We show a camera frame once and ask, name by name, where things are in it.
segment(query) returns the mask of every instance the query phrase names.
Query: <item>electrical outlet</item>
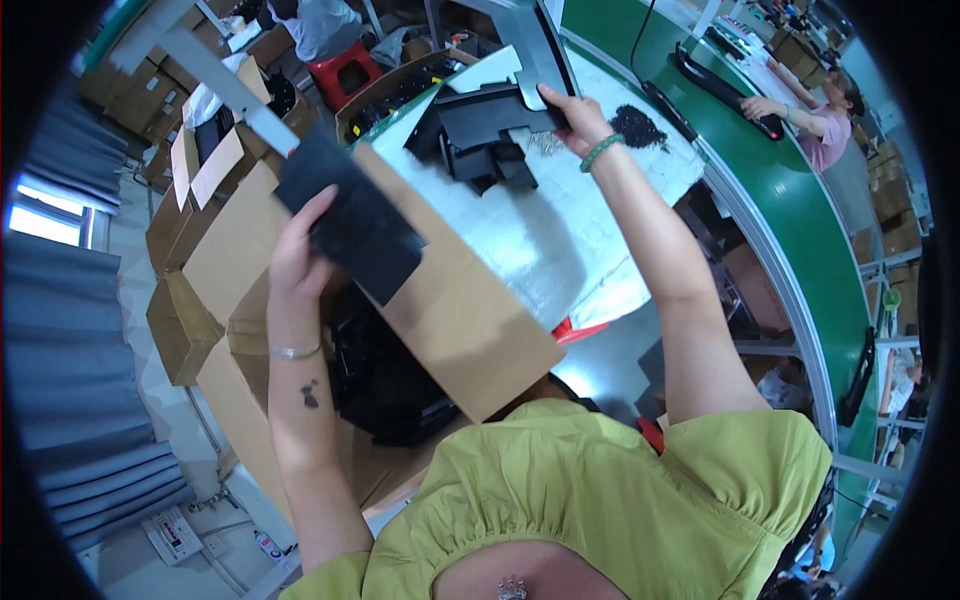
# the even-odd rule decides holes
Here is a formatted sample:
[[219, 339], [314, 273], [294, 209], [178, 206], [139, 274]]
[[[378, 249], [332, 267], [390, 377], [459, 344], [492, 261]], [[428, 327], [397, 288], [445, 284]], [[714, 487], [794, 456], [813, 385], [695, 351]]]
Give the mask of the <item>electrical outlet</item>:
[[206, 545], [206, 549], [210, 551], [210, 554], [213, 555], [213, 558], [217, 558], [224, 552], [227, 552], [227, 548], [220, 538], [217, 537], [217, 534], [211, 534], [205, 537], [204, 544]]

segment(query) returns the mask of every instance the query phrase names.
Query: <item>blue curtain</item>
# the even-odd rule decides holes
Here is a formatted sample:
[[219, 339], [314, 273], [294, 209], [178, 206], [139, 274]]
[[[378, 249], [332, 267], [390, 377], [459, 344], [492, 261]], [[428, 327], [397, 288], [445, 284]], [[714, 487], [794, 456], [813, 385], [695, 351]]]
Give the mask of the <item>blue curtain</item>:
[[127, 142], [104, 129], [83, 107], [77, 77], [67, 73], [36, 125], [21, 182], [58, 198], [116, 214], [117, 171]]
[[196, 499], [157, 443], [124, 342], [120, 258], [4, 236], [4, 358], [27, 460], [75, 551]]

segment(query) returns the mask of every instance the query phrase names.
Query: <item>woman in pink shirt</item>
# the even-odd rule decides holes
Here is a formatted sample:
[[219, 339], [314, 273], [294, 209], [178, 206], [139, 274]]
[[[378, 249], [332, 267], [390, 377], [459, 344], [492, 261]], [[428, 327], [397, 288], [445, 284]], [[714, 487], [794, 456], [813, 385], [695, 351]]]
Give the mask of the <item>woman in pink shirt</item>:
[[748, 119], [758, 119], [776, 114], [781, 119], [800, 128], [797, 141], [813, 165], [813, 170], [823, 173], [836, 162], [847, 147], [852, 133], [851, 115], [863, 116], [863, 99], [856, 84], [840, 69], [831, 69], [822, 88], [827, 96], [823, 104], [810, 94], [796, 78], [783, 70], [773, 59], [767, 66], [806, 104], [810, 111], [791, 107], [763, 96], [746, 98], [741, 103]]

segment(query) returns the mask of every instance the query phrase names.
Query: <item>necklace pendant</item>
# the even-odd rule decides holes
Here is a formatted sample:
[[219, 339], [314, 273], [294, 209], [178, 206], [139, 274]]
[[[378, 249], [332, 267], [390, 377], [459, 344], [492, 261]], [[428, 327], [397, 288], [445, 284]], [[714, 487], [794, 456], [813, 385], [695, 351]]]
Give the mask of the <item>necklace pendant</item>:
[[497, 584], [499, 593], [496, 600], [526, 600], [527, 592], [523, 588], [523, 582], [514, 583], [513, 579], [507, 581], [507, 585]]

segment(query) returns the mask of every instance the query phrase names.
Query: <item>yellow-green blouse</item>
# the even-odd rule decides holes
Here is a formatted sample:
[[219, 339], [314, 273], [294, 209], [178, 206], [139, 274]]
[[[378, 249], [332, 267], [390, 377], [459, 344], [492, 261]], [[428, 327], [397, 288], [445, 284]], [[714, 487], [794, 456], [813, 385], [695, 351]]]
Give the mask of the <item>yellow-green blouse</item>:
[[507, 540], [563, 544], [630, 598], [756, 598], [820, 492], [827, 445], [785, 410], [700, 417], [664, 443], [657, 456], [558, 399], [462, 429], [371, 552], [321, 564], [282, 600], [427, 600], [446, 568]]

